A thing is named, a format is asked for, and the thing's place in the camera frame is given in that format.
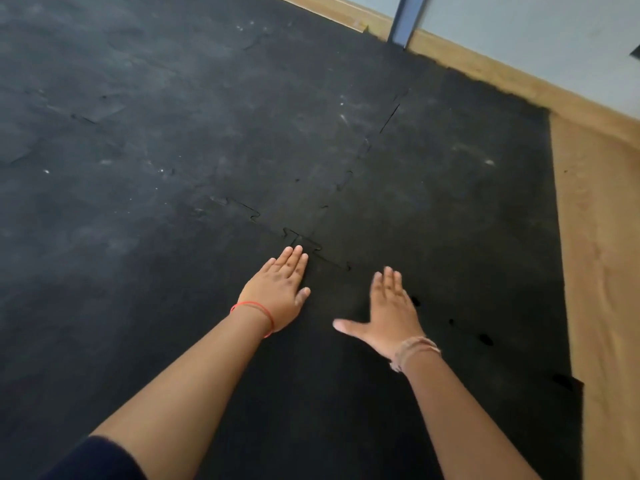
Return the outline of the dark navy sleeve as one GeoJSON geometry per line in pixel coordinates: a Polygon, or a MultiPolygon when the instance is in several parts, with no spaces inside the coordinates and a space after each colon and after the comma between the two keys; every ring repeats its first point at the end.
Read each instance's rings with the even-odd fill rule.
{"type": "Polygon", "coordinates": [[[117,443],[89,436],[38,480],[148,480],[137,461],[117,443]]]}

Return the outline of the person's left hand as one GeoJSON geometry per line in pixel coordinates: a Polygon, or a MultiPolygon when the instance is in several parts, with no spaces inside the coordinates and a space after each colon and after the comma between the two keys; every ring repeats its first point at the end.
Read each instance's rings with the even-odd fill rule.
{"type": "Polygon", "coordinates": [[[301,312],[294,306],[294,297],[302,289],[301,282],[308,264],[303,251],[303,277],[284,277],[284,250],[277,259],[277,273],[259,277],[259,271],[245,284],[231,313],[252,312],[262,319],[265,337],[288,326],[301,312]]]}

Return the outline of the person's right forearm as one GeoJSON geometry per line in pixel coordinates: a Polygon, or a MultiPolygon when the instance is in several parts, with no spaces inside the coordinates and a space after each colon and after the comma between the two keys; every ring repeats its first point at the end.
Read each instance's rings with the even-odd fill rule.
{"type": "Polygon", "coordinates": [[[434,347],[401,361],[444,480],[541,480],[434,347]]]}

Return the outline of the person's right hand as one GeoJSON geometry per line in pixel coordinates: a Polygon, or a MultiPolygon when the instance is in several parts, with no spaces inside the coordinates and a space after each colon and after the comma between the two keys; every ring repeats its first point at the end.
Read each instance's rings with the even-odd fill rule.
{"type": "Polygon", "coordinates": [[[383,272],[375,272],[371,282],[369,334],[367,340],[361,341],[382,357],[395,361],[405,342],[425,334],[414,304],[404,290],[401,273],[395,271],[395,295],[387,298],[383,272]]]}

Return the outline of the black rubber puzzle mat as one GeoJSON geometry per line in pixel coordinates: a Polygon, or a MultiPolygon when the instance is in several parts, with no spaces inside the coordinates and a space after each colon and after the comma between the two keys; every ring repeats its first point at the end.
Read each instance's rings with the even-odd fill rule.
{"type": "MultiPolygon", "coordinates": [[[[286,237],[215,204],[149,220],[74,225],[0,240],[0,480],[34,480],[80,444],[231,307],[286,237]]],[[[400,264],[411,292],[435,284],[426,242],[355,219],[329,228],[350,269],[317,255],[302,316],[268,339],[241,380],[198,480],[440,479],[410,387],[364,344],[332,329],[361,320],[376,266],[400,264]]],[[[509,350],[520,316],[413,295],[420,322],[543,480],[582,480],[581,386],[564,351],[535,365],[509,350]]]]}
{"type": "Polygon", "coordinates": [[[189,206],[310,236],[411,65],[281,0],[0,0],[0,229],[189,206]]]}
{"type": "Polygon", "coordinates": [[[352,276],[395,268],[425,321],[569,381],[548,112],[387,53],[390,106],[306,240],[352,276]]]}

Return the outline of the blue metal post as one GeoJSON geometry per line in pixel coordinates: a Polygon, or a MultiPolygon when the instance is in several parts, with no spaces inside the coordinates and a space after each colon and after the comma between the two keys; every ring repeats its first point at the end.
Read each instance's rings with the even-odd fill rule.
{"type": "Polygon", "coordinates": [[[428,0],[399,0],[387,42],[407,49],[428,0]]]}

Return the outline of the person's left forearm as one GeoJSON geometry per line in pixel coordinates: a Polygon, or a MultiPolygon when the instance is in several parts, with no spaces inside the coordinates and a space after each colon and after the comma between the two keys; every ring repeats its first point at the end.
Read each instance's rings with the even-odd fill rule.
{"type": "Polygon", "coordinates": [[[148,480],[192,480],[265,333],[257,313],[230,312],[91,436],[123,447],[148,480]]]}

